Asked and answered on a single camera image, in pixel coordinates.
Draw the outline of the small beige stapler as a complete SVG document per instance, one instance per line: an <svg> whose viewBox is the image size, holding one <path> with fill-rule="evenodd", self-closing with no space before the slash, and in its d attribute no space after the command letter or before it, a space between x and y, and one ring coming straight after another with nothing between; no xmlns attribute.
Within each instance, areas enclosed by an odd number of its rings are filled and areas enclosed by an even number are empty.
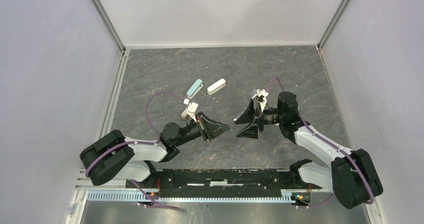
<svg viewBox="0 0 424 224"><path fill-rule="evenodd" d="M181 118L183 120L187 120L189 118L188 109L187 108L181 113Z"/></svg>

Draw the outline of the white stapler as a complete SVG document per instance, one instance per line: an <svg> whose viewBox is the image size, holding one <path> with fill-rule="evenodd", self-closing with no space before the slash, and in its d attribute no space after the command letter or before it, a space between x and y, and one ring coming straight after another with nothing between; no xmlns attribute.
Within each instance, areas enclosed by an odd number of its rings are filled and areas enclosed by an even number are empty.
<svg viewBox="0 0 424 224"><path fill-rule="evenodd" d="M224 78L219 79L218 81L214 82L207 88L207 93L209 95L213 95L217 91L221 90L226 86L226 80Z"/></svg>

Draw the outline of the light blue stapler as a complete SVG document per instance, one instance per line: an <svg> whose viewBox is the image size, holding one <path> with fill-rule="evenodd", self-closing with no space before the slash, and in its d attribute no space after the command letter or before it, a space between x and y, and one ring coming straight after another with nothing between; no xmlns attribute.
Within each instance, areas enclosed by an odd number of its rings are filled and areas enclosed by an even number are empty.
<svg viewBox="0 0 424 224"><path fill-rule="evenodd" d="M187 90L186 96L189 99L192 99L203 88L203 86L203 81L201 79L197 79Z"/></svg>

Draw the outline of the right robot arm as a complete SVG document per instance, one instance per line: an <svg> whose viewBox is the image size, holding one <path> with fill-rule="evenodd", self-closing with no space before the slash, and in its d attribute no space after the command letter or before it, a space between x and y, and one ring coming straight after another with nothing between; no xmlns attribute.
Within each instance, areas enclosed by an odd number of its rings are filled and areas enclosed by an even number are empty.
<svg viewBox="0 0 424 224"><path fill-rule="evenodd" d="M266 107L267 97L267 91L254 90L245 111L234 119L236 125L246 125L237 136L258 139L266 125L276 125L286 139L324 162L321 166L304 159L292 164L288 180L293 187L319 186L331 191L349 210L361 204L371 205L383 194L384 187L367 151L352 150L317 131L300 115L294 93L282 91L274 108Z"/></svg>

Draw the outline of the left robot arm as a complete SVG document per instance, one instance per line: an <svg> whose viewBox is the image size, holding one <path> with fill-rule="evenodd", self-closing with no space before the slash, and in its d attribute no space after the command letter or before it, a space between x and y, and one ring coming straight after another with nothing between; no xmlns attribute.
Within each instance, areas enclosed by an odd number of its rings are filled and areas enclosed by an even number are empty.
<svg viewBox="0 0 424 224"><path fill-rule="evenodd" d="M85 148L79 158L85 168L85 176L94 186L118 178L134 180L145 188L151 188L157 182L153 162L169 162L180 153L179 146L198 138L208 142L228 130L227 124L199 112L185 126L167 123L158 140L133 139L124 136L118 129L112 130Z"/></svg>

